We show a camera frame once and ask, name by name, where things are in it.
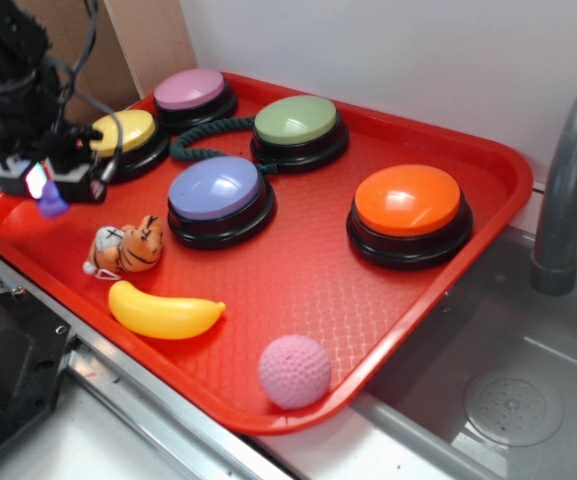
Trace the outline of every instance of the textured ball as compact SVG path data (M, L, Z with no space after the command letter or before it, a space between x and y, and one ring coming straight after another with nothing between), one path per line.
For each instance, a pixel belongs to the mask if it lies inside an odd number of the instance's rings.
M328 391L332 366L326 350L304 335L286 335L271 342L259 360L259 380L279 407L306 407Z

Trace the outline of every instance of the button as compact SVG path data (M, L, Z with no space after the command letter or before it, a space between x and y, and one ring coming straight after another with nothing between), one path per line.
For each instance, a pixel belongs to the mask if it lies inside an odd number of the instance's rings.
M220 72L195 68L168 77L157 85L154 96L161 108L183 110L210 102L224 87L224 77Z
M297 145L328 133L337 121L337 109L330 100L298 95L271 103L255 118L255 129L263 141Z
M366 178L355 194L361 222L393 237L425 235L455 218L461 190L452 176L426 165L399 165Z
M231 215L257 195L261 175L249 161L216 157L188 167L170 187L174 211L190 220L216 220Z
M144 110L123 110L115 113L122 130L122 150L129 152L145 144L157 130L153 116ZM103 134L101 140L90 142L90 148L100 157L111 157L117 147L117 123L110 116L100 118L92 124L95 130Z

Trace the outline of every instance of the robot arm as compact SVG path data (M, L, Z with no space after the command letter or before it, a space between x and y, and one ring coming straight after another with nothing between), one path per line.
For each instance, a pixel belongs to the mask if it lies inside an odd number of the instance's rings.
M28 181L40 171L66 202L102 202L109 166L89 145L101 134L64 119L76 73L46 56L48 48L45 28L12 0L0 0L0 188L37 198ZM68 74L65 84L57 68Z

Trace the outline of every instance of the red tray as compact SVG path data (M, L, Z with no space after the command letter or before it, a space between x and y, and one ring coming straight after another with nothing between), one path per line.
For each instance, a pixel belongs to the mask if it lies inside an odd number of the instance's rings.
M301 92L226 74L240 100L238 117ZM96 230L165 219L167 191L186 164L167 159L144 177L111 186L102 205L73 205L55 220L33 201L0 194L0 255L102 335L224 426L278 434L320 422L348 404L478 255L525 204L532 172L513 150L472 136L336 103L350 147L310 173L270 176L278 211L258 236L221 251L178 244L167 229L156 268L124 274L162 296L223 301L227 310L205 334L182 341L124 329L107 305L110 282L85 275L82 263ZM152 98L135 106L153 111ZM250 132L204 139L229 155L251 158ZM418 272L374 267L351 252L346 215L369 174L401 163L432 165L460 184L474 214L473 237L448 264ZM287 334L309 335L329 353L333 376L318 403L282 411L257 378L263 349Z

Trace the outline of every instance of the stainless steel sink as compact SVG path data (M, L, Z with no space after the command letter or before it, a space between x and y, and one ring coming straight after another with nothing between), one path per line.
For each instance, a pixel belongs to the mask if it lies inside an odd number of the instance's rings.
M365 392L492 478L577 480L577 287L533 291L532 245L504 231Z

